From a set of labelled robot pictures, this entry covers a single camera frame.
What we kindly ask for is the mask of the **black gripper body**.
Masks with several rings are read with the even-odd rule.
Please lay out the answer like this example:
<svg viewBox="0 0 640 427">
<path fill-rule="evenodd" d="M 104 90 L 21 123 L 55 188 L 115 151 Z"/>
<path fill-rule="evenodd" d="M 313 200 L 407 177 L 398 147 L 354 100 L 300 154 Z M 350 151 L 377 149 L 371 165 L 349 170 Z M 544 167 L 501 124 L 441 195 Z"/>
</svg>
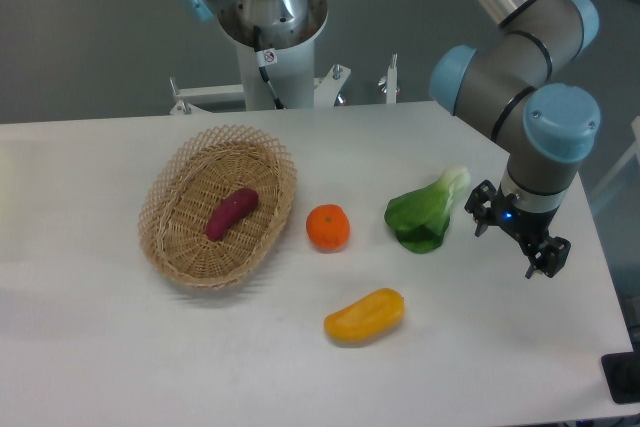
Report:
<svg viewBox="0 0 640 427">
<path fill-rule="evenodd" d="M 512 237 L 522 250 L 541 250 L 549 235 L 549 225 L 558 208 L 529 212 L 515 205 L 515 195 L 499 189 L 495 198 L 497 225 Z"/>
</svg>

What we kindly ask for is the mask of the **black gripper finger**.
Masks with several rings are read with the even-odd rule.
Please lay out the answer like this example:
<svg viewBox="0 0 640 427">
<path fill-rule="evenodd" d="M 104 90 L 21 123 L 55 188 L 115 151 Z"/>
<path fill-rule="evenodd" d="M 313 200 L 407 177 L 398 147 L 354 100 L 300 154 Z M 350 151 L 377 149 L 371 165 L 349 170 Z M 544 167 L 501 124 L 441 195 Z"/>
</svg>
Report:
<svg viewBox="0 0 640 427">
<path fill-rule="evenodd" d="M 471 191 L 464 210 L 473 217 L 476 237 L 483 235 L 489 227 L 499 226 L 499 208 L 499 191 L 489 180 L 482 181 Z"/>
<path fill-rule="evenodd" d="M 545 235 L 524 238 L 520 241 L 520 247 L 529 260 L 526 279 L 530 279 L 535 273 L 552 278 L 565 266 L 571 243 L 562 237 Z"/>
</svg>

